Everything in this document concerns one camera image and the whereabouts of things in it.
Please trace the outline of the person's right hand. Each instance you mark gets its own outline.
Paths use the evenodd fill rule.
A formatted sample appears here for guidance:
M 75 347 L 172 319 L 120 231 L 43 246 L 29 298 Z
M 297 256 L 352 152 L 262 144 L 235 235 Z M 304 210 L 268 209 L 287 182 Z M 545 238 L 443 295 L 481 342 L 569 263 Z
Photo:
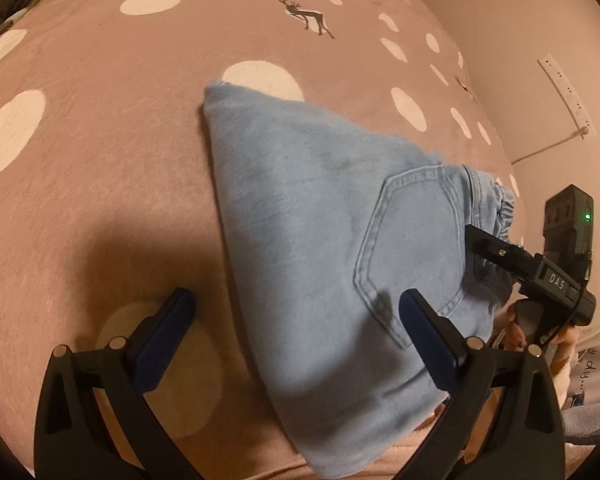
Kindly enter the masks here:
M 513 304 L 503 308 L 494 320 L 494 336 L 504 332 L 503 342 L 506 350 L 521 351 L 526 345 L 526 336 L 515 321 L 516 308 Z M 579 329 L 577 326 L 568 324 L 563 327 L 555 338 L 550 342 L 555 350 L 552 354 L 552 364 L 557 362 L 569 361 L 572 352 L 578 342 Z

